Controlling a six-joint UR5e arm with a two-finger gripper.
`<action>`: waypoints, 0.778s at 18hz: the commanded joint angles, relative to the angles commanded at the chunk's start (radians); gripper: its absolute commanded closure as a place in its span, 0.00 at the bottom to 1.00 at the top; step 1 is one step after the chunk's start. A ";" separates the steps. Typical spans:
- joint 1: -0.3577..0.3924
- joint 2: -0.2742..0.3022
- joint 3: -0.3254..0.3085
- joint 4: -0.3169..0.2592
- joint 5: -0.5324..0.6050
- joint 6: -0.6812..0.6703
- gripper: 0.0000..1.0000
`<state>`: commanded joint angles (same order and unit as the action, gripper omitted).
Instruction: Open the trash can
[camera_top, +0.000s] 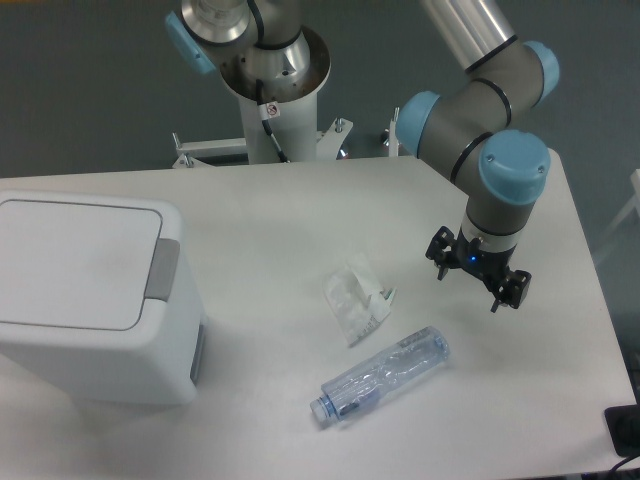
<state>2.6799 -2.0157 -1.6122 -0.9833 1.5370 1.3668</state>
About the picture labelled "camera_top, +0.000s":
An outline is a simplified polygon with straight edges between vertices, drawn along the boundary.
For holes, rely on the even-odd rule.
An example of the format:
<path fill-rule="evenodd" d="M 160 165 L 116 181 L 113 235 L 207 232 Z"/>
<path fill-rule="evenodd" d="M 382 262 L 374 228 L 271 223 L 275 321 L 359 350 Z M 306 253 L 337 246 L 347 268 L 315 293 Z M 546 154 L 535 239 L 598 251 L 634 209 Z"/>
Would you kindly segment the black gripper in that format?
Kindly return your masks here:
<path fill-rule="evenodd" d="M 518 309 L 527 296 L 532 275 L 523 270 L 512 271 L 509 261 L 515 250 L 489 252 L 480 249 L 480 241 L 468 241 L 462 233 L 455 237 L 442 226 L 431 239 L 425 256 L 438 269 L 438 280 L 443 280 L 450 269 L 462 269 L 481 280 L 493 294 L 490 311 L 496 313 L 501 306 Z"/>

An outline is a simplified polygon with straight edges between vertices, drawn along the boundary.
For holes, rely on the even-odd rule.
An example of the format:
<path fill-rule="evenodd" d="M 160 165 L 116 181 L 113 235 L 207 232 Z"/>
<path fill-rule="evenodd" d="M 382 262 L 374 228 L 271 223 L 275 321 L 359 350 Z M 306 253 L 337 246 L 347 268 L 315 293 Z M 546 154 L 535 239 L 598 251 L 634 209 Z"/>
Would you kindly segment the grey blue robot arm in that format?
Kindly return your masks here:
<path fill-rule="evenodd" d="M 439 229 L 426 255 L 440 275 L 463 270 L 496 306 L 518 308 L 531 276 L 509 262 L 551 156 L 511 124 L 556 87 L 558 60 L 543 44 L 520 41 L 493 1 L 427 1 L 424 9 L 469 79 L 449 97 L 414 95 L 396 120 L 400 145 L 468 198 L 459 231 Z M 331 63 L 298 2 L 184 1 L 165 28 L 196 72 L 219 72 L 237 97 L 251 162 L 320 158 L 316 96 Z"/>

